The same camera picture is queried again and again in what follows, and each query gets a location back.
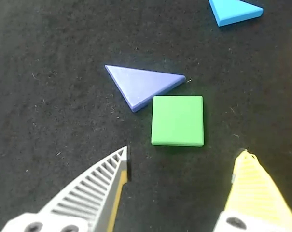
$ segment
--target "black felt surface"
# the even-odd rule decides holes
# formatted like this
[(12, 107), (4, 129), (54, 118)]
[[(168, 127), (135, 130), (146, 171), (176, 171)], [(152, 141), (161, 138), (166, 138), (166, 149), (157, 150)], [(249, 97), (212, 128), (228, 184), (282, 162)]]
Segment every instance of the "black felt surface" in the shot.
[[(292, 0), (250, 2), (218, 28), (206, 0), (0, 0), (0, 229), (124, 145), (115, 232), (211, 231), (241, 147), (292, 208)], [(170, 94), (204, 96), (205, 146), (151, 146), (104, 64), (191, 79)]]

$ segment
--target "purple triangle block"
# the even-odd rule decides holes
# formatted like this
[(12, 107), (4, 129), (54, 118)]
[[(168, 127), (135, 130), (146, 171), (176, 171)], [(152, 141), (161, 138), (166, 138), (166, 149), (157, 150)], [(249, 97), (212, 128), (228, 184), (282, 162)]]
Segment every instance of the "purple triangle block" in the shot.
[(105, 65), (133, 112), (145, 107), (156, 95), (162, 95), (185, 81), (185, 76)]

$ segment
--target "triangle block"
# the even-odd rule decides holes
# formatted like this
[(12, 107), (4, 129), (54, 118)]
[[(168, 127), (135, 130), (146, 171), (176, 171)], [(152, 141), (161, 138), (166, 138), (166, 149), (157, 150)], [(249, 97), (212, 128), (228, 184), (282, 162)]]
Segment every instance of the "triangle block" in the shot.
[(155, 95), (162, 95), (185, 81), (185, 76), (105, 65), (133, 112), (145, 107)]
[(240, 0), (209, 0), (219, 27), (260, 17), (263, 8)]

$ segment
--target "green square block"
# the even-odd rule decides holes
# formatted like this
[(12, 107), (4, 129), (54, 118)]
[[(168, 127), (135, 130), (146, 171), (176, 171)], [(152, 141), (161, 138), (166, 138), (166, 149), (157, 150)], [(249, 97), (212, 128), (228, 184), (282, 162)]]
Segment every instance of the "green square block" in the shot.
[(202, 96), (155, 96), (152, 145), (203, 146)]

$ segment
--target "screw hole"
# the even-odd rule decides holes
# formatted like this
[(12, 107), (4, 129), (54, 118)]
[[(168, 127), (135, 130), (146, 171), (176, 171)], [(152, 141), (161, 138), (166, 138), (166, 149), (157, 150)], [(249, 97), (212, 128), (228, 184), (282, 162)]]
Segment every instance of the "screw hole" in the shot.
[(74, 225), (69, 225), (69, 226), (66, 226), (64, 227), (61, 232), (78, 232), (78, 227), (77, 226), (74, 226)]
[(43, 227), (43, 224), (40, 222), (33, 222), (28, 225), (25, 229), (25, 232), (39, 232)]
[(226, 220), (226, 222), (227, 222), (228, 224), (230, 224), (230, 225), (232, 225), (232, 226), (238, 228), (238, 229), (243, 229), (243, 230), (246, 230), (246, 229), (247, 229), (246, 224), (245, 224), (242, 220), (240, 220), (240, 219), (238, 219), (238, 218), (236, 218), (236, 217), (229, 217), (229, 218)]

